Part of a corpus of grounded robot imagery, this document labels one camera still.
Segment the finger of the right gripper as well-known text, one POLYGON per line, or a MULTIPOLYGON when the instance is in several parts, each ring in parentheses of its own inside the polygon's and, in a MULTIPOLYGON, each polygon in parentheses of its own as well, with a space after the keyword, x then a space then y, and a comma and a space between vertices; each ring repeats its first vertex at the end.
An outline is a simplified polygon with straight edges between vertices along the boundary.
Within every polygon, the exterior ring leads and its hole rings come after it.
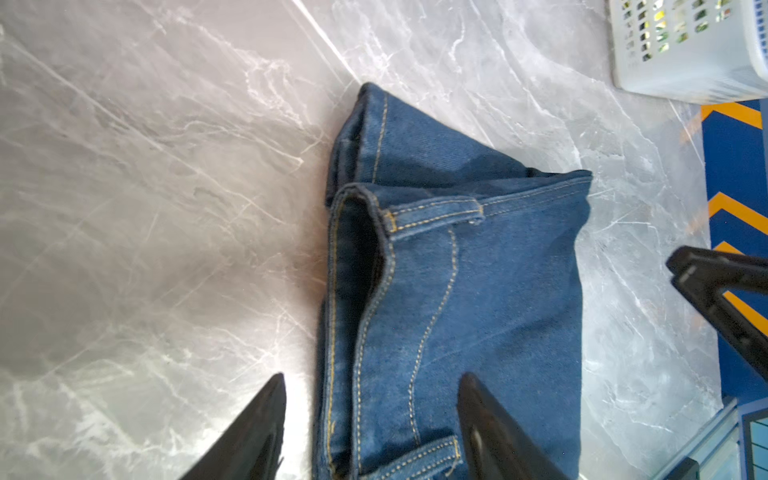
POLYGON ((767 329, 738 304, 739 291, 767 294, 767 260, 683 246, 666 261, 673 287, 759 374, 767 377, 767 329))

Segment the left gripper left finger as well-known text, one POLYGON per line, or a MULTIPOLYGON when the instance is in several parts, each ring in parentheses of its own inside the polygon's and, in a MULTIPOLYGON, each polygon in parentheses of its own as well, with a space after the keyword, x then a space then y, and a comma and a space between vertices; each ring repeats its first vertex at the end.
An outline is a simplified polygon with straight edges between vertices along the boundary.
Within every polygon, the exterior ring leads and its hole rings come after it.
POLYGON ((274 479, 280 465, 285 413, 285 380, 277 373, 182 479, 274 479))

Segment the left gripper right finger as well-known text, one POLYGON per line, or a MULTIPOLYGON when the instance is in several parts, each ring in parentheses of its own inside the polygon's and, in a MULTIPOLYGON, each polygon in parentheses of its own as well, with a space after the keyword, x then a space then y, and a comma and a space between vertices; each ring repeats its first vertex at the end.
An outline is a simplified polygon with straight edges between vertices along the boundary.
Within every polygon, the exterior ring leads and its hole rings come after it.
POLYGON ((457 412, 471 479, 567 479, 470 372, 459 382, 457 412))

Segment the dark blue denim skirt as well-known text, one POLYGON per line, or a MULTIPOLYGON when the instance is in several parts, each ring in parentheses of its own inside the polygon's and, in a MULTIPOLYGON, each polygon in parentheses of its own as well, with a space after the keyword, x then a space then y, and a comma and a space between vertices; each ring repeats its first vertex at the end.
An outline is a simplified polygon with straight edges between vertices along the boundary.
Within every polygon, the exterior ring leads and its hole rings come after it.
POLYGON ((528 167, 361 87, 327 180, 315 478, 467 478, 467 372, 578 476, 575 243, 592 179, 528 167))

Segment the white plastic laundry basket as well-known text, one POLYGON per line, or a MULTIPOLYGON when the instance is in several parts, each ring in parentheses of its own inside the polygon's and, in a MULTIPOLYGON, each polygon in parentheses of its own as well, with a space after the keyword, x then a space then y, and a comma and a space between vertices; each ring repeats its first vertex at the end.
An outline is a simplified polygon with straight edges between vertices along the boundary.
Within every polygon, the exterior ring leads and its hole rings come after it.
POLYGON ((767 3, 735 1, 733 15, 670 52, 648 62, 628 58, 621 44, 618 12, 608 3, 613 80, 641 95, 711 105, 767 96, 767 3))

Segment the lemon print skirt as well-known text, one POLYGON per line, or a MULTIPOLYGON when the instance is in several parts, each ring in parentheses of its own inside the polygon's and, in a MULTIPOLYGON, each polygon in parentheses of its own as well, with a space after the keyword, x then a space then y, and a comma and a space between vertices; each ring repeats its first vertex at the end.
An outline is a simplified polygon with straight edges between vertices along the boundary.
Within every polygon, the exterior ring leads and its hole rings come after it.
POLYGON ((628 58, 648 62, 727 20, 735 1, 621 0, 613 7, 628 58))

